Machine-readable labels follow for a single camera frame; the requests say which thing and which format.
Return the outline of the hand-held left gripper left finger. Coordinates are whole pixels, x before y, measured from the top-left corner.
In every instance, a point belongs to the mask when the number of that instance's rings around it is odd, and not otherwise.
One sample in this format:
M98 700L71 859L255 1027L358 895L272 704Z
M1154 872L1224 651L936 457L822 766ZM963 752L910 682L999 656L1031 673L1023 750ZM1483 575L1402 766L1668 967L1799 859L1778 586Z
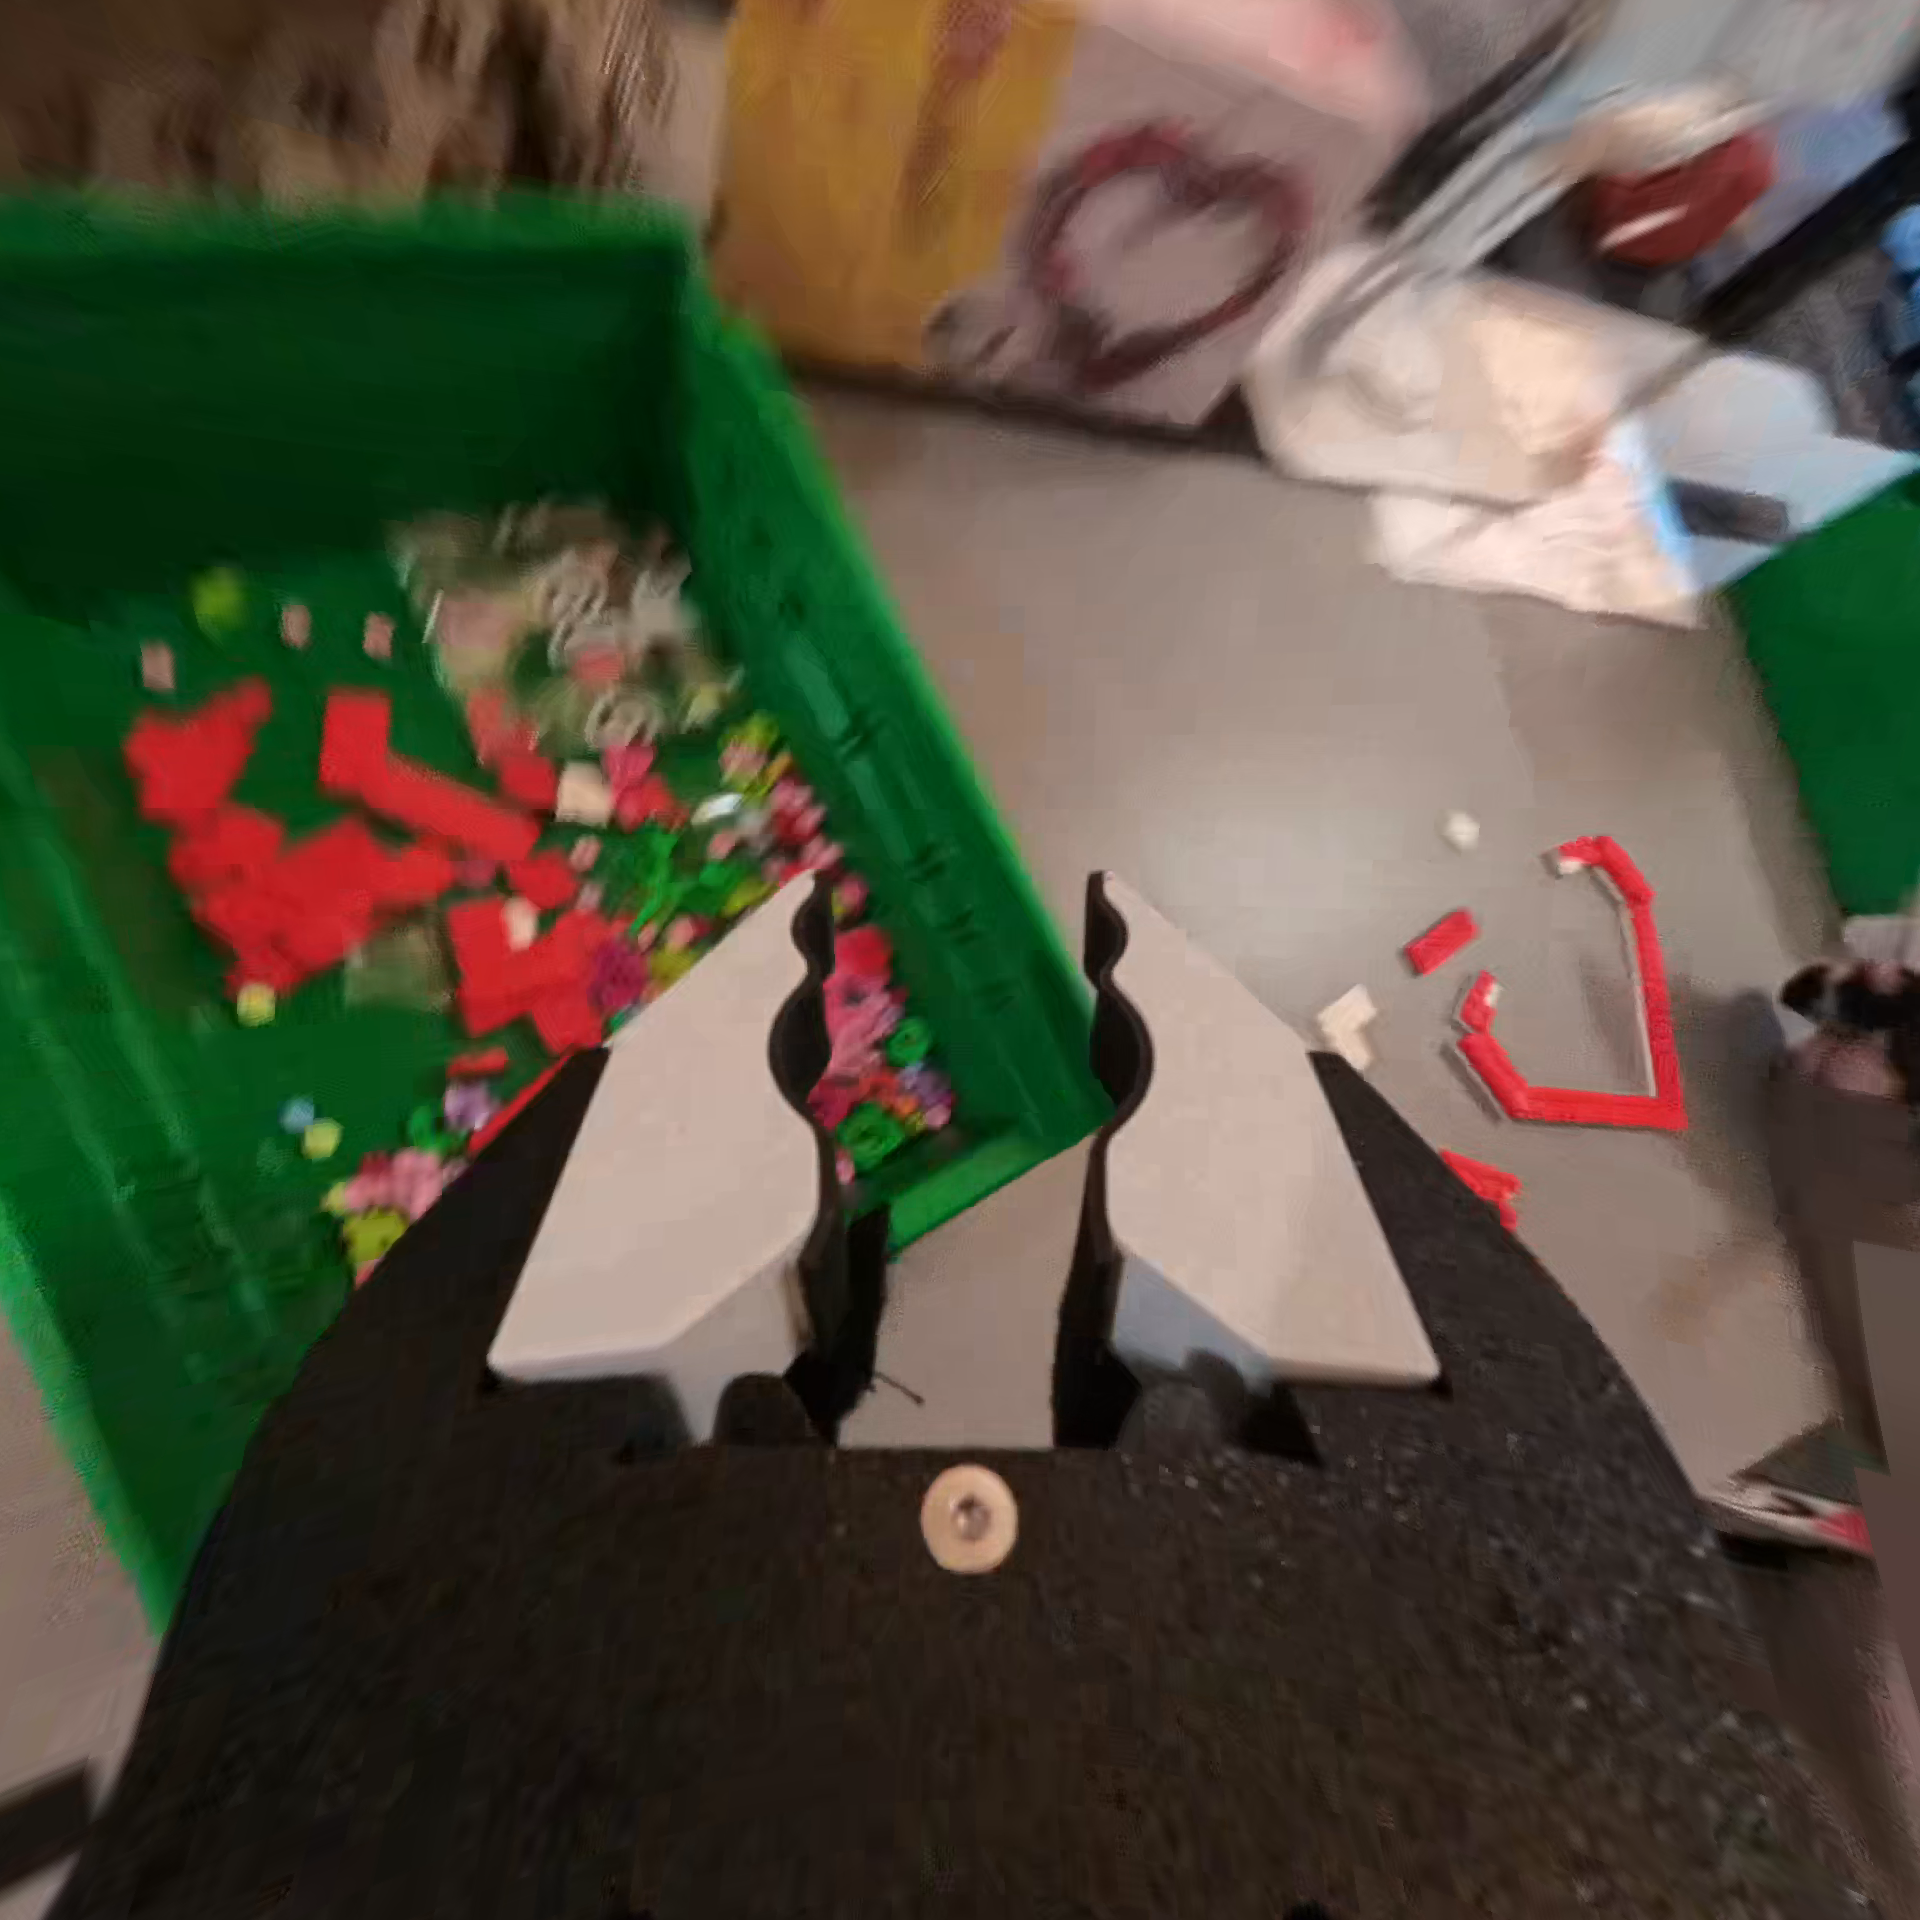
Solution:
M637 1380L702 1442L738 1377L782 1377L828 1330L826 1284L803 1264L838 1202L807 1108L830 960L830 902L791 880L611 1042L492 1377Z

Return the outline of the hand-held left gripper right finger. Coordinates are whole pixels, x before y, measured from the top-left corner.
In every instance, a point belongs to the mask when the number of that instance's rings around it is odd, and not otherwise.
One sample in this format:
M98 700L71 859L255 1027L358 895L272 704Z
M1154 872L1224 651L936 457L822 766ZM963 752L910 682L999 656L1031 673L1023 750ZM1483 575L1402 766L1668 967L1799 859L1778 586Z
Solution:
M1307 1041L1130 880L1085 886L1087 1143L1053 1446L1111 1449L1162 1388L1277 1449L1304 1390L1430 1395L1443 1362Z

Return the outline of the pile of lego pieces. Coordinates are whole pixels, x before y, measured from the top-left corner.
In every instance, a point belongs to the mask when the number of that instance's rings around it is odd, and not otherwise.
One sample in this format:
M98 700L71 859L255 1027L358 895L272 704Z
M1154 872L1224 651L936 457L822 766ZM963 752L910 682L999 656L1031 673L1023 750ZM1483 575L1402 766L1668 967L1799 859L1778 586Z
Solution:
M746 673L709 635L691 556L658 522L532 503L431 515L391 545L471 775L398 744L398 690L307 698L328 818L243 798L272 720L262 679L144 712L125 764L167 872L223 960L243 1027L314 984L443 1018L436 1106L320 1200L355 1282L568 1059L614 1041L795 880L831 912L828 1067L807 1108L842 1186L956 1120L871 888Z

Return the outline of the green plastic bin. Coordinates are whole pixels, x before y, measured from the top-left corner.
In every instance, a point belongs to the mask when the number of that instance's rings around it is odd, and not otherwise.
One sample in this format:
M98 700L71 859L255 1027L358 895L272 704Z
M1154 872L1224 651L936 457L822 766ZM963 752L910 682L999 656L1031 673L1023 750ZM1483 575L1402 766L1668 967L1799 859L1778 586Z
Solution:
M1918 875L1918 476L1774 552L1725 599L1832 899L1900 912Z
M512 198L277 217L5 202L5 1314L103 1536L168 1624L262 1409L342 1308L320 1191L395 1139L445 1015L342 970L243 1027L139 815L139 651L190 716L259 682L235 798L307 836L336 687L479 786L389 535L536 500L663 523L830 839L871 888L956 1091L856 1214L894 1248L1091 1136L1087 993L975 780L776 362L676 215Z

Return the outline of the lego set box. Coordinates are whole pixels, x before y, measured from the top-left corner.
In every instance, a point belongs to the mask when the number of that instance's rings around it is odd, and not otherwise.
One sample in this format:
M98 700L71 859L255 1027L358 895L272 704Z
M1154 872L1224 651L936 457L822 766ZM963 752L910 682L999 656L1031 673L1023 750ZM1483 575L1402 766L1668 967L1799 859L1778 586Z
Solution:
M1186 433L1426 119L1394 6L735 6L711 270L797 362Z

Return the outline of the person's right hand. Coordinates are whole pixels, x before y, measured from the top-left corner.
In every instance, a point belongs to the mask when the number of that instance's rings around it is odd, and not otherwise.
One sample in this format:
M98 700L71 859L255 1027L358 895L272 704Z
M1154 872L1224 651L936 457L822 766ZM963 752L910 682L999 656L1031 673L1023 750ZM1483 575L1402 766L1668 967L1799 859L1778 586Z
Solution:
M1791 1050L1790 1065L1810 1083L1840 1096L1898 1106L1912 1104L1906 1071L1898 1060L1891 1036L1820 1030Z

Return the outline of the brown patterned zipper bag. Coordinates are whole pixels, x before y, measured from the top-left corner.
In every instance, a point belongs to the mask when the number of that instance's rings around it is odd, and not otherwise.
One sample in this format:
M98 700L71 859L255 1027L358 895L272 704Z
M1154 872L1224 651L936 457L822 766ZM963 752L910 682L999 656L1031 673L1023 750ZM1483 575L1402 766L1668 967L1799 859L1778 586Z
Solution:
M658 6L5 2L2 185L282 208L636 195Z

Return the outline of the red lego heart frame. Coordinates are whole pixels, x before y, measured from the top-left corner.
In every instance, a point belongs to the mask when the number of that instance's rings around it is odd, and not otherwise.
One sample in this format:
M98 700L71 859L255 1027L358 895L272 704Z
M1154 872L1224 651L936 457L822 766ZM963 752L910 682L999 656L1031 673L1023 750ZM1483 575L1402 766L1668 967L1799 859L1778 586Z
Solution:
M1598 1132L1684 1135L1690 1104L1655 889L1638 863L1610 835L1579 835L1550 849L1548 867L1556 879L1590 875L1615 905L1648 1083L1638 1094L1532 1083L1500 1042L1501 985L1485 970L1470 982L1454 1008L1458 1060L1507 1120Z

